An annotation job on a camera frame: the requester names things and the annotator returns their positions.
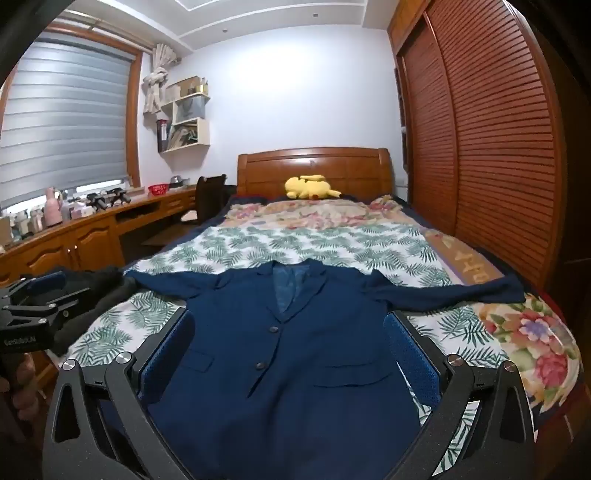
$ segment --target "red basket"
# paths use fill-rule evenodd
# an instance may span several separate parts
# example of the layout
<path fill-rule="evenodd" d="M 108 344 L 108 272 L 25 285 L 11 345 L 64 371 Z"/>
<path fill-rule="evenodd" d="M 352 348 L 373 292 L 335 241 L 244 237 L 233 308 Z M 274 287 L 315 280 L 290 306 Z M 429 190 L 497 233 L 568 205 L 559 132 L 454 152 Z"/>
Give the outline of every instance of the red basket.
<path fill-rule="evenodd" d="M 168 183 L 157 183 L 148 187 L 150 193 L 154 196 L 164 195 L 168 191 Z"/>

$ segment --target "window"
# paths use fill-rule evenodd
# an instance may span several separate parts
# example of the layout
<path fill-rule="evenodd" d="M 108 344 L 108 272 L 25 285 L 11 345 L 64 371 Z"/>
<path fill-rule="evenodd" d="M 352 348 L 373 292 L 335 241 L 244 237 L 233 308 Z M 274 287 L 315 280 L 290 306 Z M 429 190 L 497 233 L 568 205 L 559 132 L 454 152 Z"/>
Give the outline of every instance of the window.
<path fill-rule="evenodd" d="M 2 208 L 20 211 L 30 208 L 30 200 L 42 204 L 50 186 L 84 195 L 124 183 L 129 170 L 134 175 L 129 160 L 135 153 L 137 168 L 137 145 L 129 145 L 137 143 L 141 53 L 115 48 L 113 39 L 95 41 L 101 40 L 96 33 L 78 34 L 88 38 L 43 32 L 5 85 Z"/>
<path fill-rule="evenodd" d="M 110 180 L 110 181 L 103 181 L 101 183 L 92 183 L 89 185 L 83 185 L 81 187 L 76 187 L 76 194 L 75 197 L 85 197 L 89 193 L 99 193 L 102 190 L 106 189 L 114 189 L 120 187 L 122 189 L 127 189 L 128 185 L 123 180 Z M 47 197 L 45 195 L 41 195 L 40 197 L 35 197 L 31 200 L 25 200 L 24 202 L 18 202 L 14 205 L 8 207 L 7 209 L 3 210 L 2 213 L 6 213 L 8 215 L 13 215 L 18 212 L 22 212 L 23 210 L 31 211 L 35 208 L 40 208 L 45 205 L 47 201 Z"/>

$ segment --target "hand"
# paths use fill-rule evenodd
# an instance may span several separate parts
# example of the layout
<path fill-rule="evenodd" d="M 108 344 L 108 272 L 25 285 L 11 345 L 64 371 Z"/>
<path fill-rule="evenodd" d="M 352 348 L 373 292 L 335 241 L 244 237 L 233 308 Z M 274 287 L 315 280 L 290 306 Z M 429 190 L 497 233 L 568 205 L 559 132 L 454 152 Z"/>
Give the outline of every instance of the hand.
<path fill-rule="evenodd" d="M 25 359 L 17 368 L 17 382 L 22 386 L 22 389 L 12 396 L 12 404 L 18 410 L 19 419 L 31 421 L 39 413 L 39 400 L 35 385 L 35 363 L 28 353 L 25 354 Z M 0 392 L 5 393 L 9 390 L 8 380 L 0 377 Z"/>

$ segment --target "wooden wardrobe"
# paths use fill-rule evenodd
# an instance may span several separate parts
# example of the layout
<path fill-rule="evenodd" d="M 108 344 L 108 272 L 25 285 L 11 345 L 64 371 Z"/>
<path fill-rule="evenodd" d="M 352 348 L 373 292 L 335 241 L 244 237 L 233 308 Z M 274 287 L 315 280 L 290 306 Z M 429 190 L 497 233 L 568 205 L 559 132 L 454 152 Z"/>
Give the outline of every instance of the wooden wardrobe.
<path fill-rule="evenodd" d="M 589 170 L 567 155 L 561 103 L 526 19 L 504 0 L 401 0 L 389 34 L 412 207 L 575 317 L 591 242 L 567 172 Z"/>

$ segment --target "louvered door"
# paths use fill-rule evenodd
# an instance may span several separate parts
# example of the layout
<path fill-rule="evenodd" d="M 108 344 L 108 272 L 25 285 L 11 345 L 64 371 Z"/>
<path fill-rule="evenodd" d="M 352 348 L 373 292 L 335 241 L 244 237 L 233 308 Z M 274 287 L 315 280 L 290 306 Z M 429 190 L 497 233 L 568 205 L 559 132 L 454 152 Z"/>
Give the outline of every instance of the louvered door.
<path fill-rule="evenodd" d="M 413 208 L 453 234 L 456 216 L 454 124 L 436 39 L 421 20 L 402 52 L 413 142 Z"/>
<path fill-rule="evenodd" d="M 541 284 L 553 254 L 560 177 L 539 66 L 502 0 L 437 0 L 427 14 L 457 128 L 456 236 Z"/>

